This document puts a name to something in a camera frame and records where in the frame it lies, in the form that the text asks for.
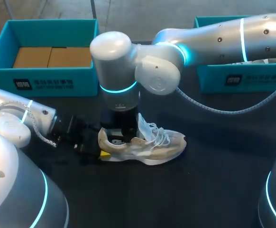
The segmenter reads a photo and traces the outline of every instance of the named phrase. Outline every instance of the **logo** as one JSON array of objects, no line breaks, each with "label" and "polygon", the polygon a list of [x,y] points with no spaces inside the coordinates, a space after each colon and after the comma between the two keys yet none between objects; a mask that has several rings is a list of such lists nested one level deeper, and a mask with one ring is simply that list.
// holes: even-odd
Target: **logo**
[{"label": "logo", "polygon": [[114,144],[114,145],[119,145],[119,146],[124,144],[124,142],[120,139],[113,139],[111,141],[111,143]]},{"label": "logo", "polygon": [[17,90],[32,90],[32,86],[28,79],[14,79],[13,82]]},{"label": "logo", "polygon": [[242,75],[228,75],[225,86],[238,86],[241,82]]}]

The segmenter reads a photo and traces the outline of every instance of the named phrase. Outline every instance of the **shoe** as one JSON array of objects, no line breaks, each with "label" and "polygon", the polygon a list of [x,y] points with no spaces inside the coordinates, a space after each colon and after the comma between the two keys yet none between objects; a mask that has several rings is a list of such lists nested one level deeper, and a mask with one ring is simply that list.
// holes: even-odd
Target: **shoe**
[{"label": "shoe", "polygon": [[108,140],[110,130],[101,128],[98,133],[99,147],[110,154],[102,160],[138,160],[146,165],[159,165],[176,158],[186,147],[183,134],[158,128],[155,123],[147,123],[140,113],[138,129],[138,137],[132,138],[129,143],[118,140],[119,145],[116,145]]}]

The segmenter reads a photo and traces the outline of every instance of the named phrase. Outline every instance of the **silver arm segment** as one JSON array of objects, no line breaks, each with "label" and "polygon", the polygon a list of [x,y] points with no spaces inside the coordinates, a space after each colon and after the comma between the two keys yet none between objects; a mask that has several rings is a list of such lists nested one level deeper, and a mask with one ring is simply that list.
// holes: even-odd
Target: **silver arm segment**
[{"label": "silver arm segment", "polygon": [[194,29],[164,29],[153,44],[180,47],[186,65],[215,65],[276,57],[276,14],[226,21]]}]

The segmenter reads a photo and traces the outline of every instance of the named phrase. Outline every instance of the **cable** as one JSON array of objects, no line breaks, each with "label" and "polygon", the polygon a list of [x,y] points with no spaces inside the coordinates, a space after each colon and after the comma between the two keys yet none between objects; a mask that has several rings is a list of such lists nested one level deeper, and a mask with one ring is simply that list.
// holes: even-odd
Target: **cable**
[{"label": "cable", "polygon": [[19,102],[19,101],[6,101],[6,102],[3,102],[3,103],[0,104],[0,109],[1,109],[3,106],[5,106],[5,105],[21,105],[21,106],[23,106],[23,107],[25,108],[25,110],[27,110],[28,115],[29,115],[29,117],[31,118],[32,125],[33,125],[34,131],[35,131],[37,137],[38,137],[39,139],[41,139],[42,141],[44,141],[45,143],[50,144],[50,145],[53,146],[53,147],[57,147],[57,145],[56,145],[55,142],[53,142],[53,141],[51,141],[51,140],[45,138],[45,137],[40,133],[40,131],[38,130],[38,127],[37,127],[37,125],[36,125],[36,119],[35,119],[34,115],[32,114],[32,112],[31,112],[31,110],[30,110],[29,107],[27,107],[24,103]]},{"label": "cable", "polygon": [[268,96],[266,99],[264,99],[263,101],[259,102],[258,104],[250,107],[250,108],[245,108],[242,110],[238,110],[238,111],[223,111],[223,110],[218,110],[218,109],[214,109],[214,108],[210,108],[208,106],[205,106],[197,101],[195,101],[194,99],[190,98],[188,95],[186,95],[184,92],[181,91],[181,89],[177,88],[176,91],[183,96],[186,100],[192,102],[194,105],[197,105],[205,110],[208,110],[210,112],[213,113],[218,113],[218,114],[228,114],[228,115],[237,115],[237,114],[244,114],[250,111],[253,111],[261,106],[263,106],[264,104],[268,103],[270,100],[272,100],[274,97],[276,97],[276,90],[275,92],[273,92],[270,96]]},{"label": "cable", "polygon": [[7,10],[7,13],[9,14],[10,19],[15,20],[14,14],[11,11],[10,5],[9,5],[9,1],[8,0],[4,0],[4,4]]}]

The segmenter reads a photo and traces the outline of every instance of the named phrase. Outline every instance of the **shoe sole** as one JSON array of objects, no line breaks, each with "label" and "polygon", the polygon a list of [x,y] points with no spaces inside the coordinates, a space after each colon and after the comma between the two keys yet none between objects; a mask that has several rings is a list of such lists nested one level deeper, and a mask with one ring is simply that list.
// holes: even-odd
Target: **shoe sole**
[{"label": "shoe sole", "polygon": [[160,164],[166,163],[172,159],[175,159],[183,151],[184,151],[184,149],[180,153],[175,154],[174,156],[171,156],[166,159],[161,159],[161,160],[146,159],[143,157],[137,157],[135,155],[113,155],[113,156],[111,155],[110,157],[107,157],[107,158],[101,158],[101,160],[104,162],[123,162],[126,160],[137,160],[137,161],[143,162],[145,165],[160,165]]}]

